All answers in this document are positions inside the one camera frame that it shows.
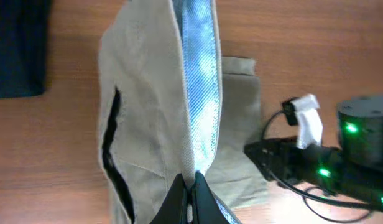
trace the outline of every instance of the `dark fabric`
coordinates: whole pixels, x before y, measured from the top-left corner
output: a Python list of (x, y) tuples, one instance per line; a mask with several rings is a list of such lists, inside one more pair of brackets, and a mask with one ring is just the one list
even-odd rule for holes
[(0, 98), (44, 92), (51, 0), (0, 0)]

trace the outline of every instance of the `brown wood tabletop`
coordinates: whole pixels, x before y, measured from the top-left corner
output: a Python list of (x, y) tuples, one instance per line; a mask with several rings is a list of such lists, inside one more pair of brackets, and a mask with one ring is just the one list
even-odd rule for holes
[[(53, 1), (47, 92), (0, 100), (0, 223), (109, 223), (97, 161), (96, 62), (99, 39), (123, 2)], [(282, 100), (313, 93), (324, 143), (335, 145), (337, 102), (383, 93), (383, 0), (217, 0), (217, 10), (223, 55), (257, 60), (265, 118)], [(295, 132), (280, 118), (269, 136)], [(299, 196), (269, 189), (268, 204), (236, 211), (243, 223), (326, 223)], [(383, 223), (383, 215), (362, 223)]]

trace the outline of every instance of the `gray fabric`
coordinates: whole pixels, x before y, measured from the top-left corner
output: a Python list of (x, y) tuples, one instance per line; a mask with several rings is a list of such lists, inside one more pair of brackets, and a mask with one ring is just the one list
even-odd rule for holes
[[(190, 132), (180, 43), (170, 0), (128, 2), (101, 41), (99, 161), (102, 164), (103, 137), (117, 88), (121, 107), (110, 151), (132, 195), (135, 223), (150, 223), (182, 171), (181, 150)], [(228, 61), (232, 65), (224, 67), (230, 73), (253, 74), (253, 60)], [(259, 80), (223, 73), (219, 146), (206, 180), (226, 205), (245, 207), (266, 197), (260, 173), (242, 153), (259, 125)], [(111, 182), (109, 190), (113, 223), (130, 223)]]

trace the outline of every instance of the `black slit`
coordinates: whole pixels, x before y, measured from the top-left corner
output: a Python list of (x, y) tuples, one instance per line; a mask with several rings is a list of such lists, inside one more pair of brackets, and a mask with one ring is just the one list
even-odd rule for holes
[(114, 187), (119, 195), (120, 201), (124, 205), (126, 212), (128, 213), (131, 222), (135, 222), (135, 213), (134, 206), (132, 202), (132, 197), (128, 189), (128, 185), (125, 183), (125, 180), (121, 177), (121, 174), (118, 172), (116, 166), (114, 165), (113, 158), (110, 153), (110, 146), (114, 139), (114, 133), (117, 129), (117, 115), (120, 108), (121, 96), (119, 91), (116, 88), (116, 94), (114, 96), (113, 105), (111, 106), (111, 111), (108, 119), (107, 129), (104, 132), (104, 139), (102, 145), (102, 157), (103, 157), (103, 167), (106, 170), (109, 178), (113, 182)]

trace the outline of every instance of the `wire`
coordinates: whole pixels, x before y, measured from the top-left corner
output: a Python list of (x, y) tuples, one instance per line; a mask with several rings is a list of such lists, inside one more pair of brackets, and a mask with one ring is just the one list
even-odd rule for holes
[[(311, 190), (314, 190), (314, 189), (320, 189), (319, 187), (309, 187), (307, 189), (305, 189), (305, 192), (306, 193), (309, 193), (309, 191)], [(330, 218), (327, 218), (327, 217), (324, 217), (323, 215), (320, 215), (319, 213), (317, 213), (316, 211), (314, 211), (314, 209), (311, 208), (311, 206), (309, 206), (308, 202), (307, 202), (307, 198), (302, 196), (302, 199), (303, 199), (303, 202), (305, 203), (305, 205), (314, 213), (316, 214), (317, 216), (319, 216), (320, 218), (326, 220), (326, 221), (329, 221), (329, 222), (333, 222), (333, 223), (356, 223), (356, 222), (360, 222), (362, 220), (365, 220), (367, 218), (369, 218), (372, 214), (373, 214), (373, 211), (368, 211), (366, 214), (362, 215), (361, 217), (359, 218), (356, 218), (354, 220), (334, 220), (334, 219), (330, 219)]]
[[(262, 133), (261, 133), (261, 141), (264, 140), (265, 138), (265, 134), (270, 126), (270, 124), (273, 122), (273, 120), (278, 117), (279, 115), (283, 114), (284, 111), (283, 110), (280, 110), (276, 113), (274, 113), (270, 119), (266, 122), (263, 130), (262, 130)], [(290, 185), (289, 183), (287, 182), (284, 182), (282, 179), (278, 178), (270, 169), (267, 169), (267, 172), (280, 184), (282, 184), (284, 187), (288, 188), (289, 190), (291, 190), (292, 192), (296, 193), (296, 194), (299, 194), (300, 196), (302, 197), (305, 197), (305, 198), (309, 198), (311, 200), (315, 200), (317, 202), (321, 202), (321, 203), (326, 203), (328, 205), (333, 205), (333, 206), (337, 206), (337, 207), (344, 207), (344, 208), (356, 208), (356, 209), (364, 209), (364, 210), (375, 210), (375, 211), (379, 211), (379, 212), (383, 212), (383, 207), (380, 206), (380, 205), (369, 205), (369, 204), (366, 204), (366, 203), (354, 203), (354, 202), (342, 202), (342, 201), (337, 201), (337, 200), (330, 200), (330, 199), (323, 199), (321, 197), (318, 197), (316, 195), (312, 195), (312, 194), (309, 194), (309, 193), (306, 193), (292, 185)]]
[(270, 124), (273, 122), (274, 118), (276, 118), (277, 116), (282, 115), (283, 113), (284, 113), (283, 110), (280, 110), (280, 111), (274, 113), (274, 114), (270, 117), (270, 119), (266, 122), (264, 128), (262, 129), (262, 133), (261, 133), (261, 141), (264, 140), (265, 135), (266, 135), (266, 132), (267, 132), (267, 129), (269, 128)]

